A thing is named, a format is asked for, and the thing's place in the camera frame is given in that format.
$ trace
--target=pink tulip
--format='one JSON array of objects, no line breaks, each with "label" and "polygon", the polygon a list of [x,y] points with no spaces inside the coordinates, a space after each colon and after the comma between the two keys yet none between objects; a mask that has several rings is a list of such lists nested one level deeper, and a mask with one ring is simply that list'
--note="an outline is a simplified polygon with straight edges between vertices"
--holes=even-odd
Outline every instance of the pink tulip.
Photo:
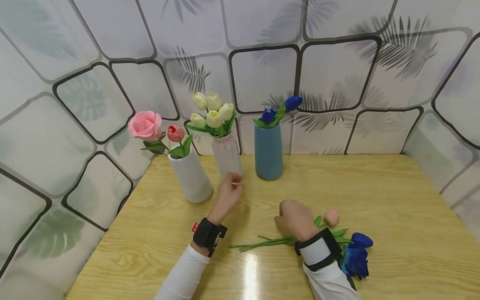
[{"label": "pink tulip", "polygon": [[153,142],[162,134],[160,125],[162,118],[159,114],[149,111],[139,111],[128,122],[128,131],[134,137],[144,141]]},{"label": "pink tulip", "polygon": [[179,143],[185,137],[185,131],[180,126],[170,125],[167,131],[168,139],[174,143]]},{"label": "pink tulip", "polygon": [[340,221],[340,215],[336,211],[336,209],[327,210],[324,214],[324,221],[327,222],[329,227],[335,227]]}]

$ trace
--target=red tulip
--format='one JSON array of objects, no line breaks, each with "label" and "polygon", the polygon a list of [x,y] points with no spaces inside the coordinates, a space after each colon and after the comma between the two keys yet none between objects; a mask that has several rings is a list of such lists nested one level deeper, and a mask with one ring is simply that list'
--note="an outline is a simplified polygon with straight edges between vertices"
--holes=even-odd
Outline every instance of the red tulip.
[{"label": "red tulip", "polygon": [[185,137],[185,131],[183,131],[182,127],[177,125],[170,125],[168,127],[167,137],[174,143],[179,143]]}]

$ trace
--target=flower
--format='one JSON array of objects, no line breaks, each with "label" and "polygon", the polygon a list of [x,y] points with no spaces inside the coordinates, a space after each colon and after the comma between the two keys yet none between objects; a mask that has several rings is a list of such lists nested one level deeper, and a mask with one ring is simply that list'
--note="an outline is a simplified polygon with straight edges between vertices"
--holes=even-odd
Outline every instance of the flower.
[{"label": "flower", "polygon": [[220,102],[220,98],[218,98],[217,94],[210,94],[207,96],[207,103],[208,108],[210,110],[218,111],[220,107],[222,107],[222,103]]},{"label": "flower", "polygon": [[206,125],[205,118],[197,114],[192,114],[190,116],[190,122],[192,122],[193,126],[198,128],[204,128]]},{"label": "flower", "polygon": [[265,125],[268,125],[272,123],[274,120],[275,120],[275,111],[270,105],[264,109],[264,113],[262,114],[260,121],[262,121]]},{"label": "flower", "polygon": [[192,96],[192,99],[193,99],[193,102],[195,103],[195,106],[197,106],[199,110],[207,109],[208,107],[207,97],[205,97],[202,93],[196,92]]},{"label": "flower", "polygon": [[207,114],[207,120],[206,123],[208,126],[212,128],[217,128],[220,127],[223,123],[222,118],[218,115],[218,111],[216,110],[211,110]]},{"label": "flower", "polygon": [[128,131],[134,137],[144,141],[153,142],[159,139],[162,134],[160,125],[162,118],[159,114],[148,111],[139,111],[128,122]]},{"label": "flower", "polygon": [[343,273],[349,276],[358,276],[363,279],[369,275],[367,266],[368,252],[360,244],[348,244],[343,248],[345,256],[343,257],[342,269]]},{"label": "flower", "polygon": [[295,110],[297,109],[297,107],[301,105],[302,102],[303,102],[303,99],[301,97],[298,97],[298,96],[288,97],[285,100],[285,108],[287,109],[287,111]]},{"label": "flower", "polygon": [[224,121],[230,120],[233,114],[233,104],[231,103],[225,103],[220,109],[218,110],[218,115],[222,118]]},{"label": "flower", "polygon": [[371,238],[358,232],[355,232],[354,234],[352,234],[352,241],[353,243],[360,245],[363,248],[369,248],[373,246],[373,240]]},{"label": "flower", "polygon": [[167,137],[174,143],[179,143],[185,137],[185,131],[177,125],[170,125],[167,131]]},{"label": "flower", "polygon": [[336,209],[327,210],[324,214],[324,220],[330,227],[335,227],[335,225],[340,221],[340,215]]}]

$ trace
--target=blue tulip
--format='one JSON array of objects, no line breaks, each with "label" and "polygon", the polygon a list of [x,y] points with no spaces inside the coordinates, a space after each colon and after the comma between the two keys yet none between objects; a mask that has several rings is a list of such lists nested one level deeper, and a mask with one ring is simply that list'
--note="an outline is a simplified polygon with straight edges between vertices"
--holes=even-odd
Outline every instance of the blue tulip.
[{"label": "blue tulip", "polygon": [[298,96],[288,97],[285,100],[285,108],[287,109],[287,111],[295,110],[297,109],[297,107],[301,105],[302,102],[303,102],[303,99],[301,97],[298,97]]},{"label": "blue tulip", "polygon": [[262,121],[265,125],[272,123],[275,120],[275,111],[271,106],[265,108],[263,115],[260,117],[260,121]]},{"label": "blue tulip", "polygon": [[361,245],[363,248],[368,248],[373,246],[373,240],[371,238],[358,232],[355,232],[354,234],[352,234],[352,241],[355,244]]},{"label": "blue tulip", "polygon": [[343,248],[345,255],[343,257],[340,269],[349,276],[358,276],[363,279],[369,275],[368,272],[368,252],[359,244],[349,244]]}]

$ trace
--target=right hand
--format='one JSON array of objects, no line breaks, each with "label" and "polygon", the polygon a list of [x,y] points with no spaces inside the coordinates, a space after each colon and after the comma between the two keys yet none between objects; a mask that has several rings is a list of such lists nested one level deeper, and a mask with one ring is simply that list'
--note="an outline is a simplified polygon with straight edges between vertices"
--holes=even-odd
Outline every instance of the right hand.
[{"label": "right hand", "polygon": [[275,216],[275,222],[299,241],[309,240],[320,232],[315,226],[312,210],[297,200],[280,202],[280,215]]}]

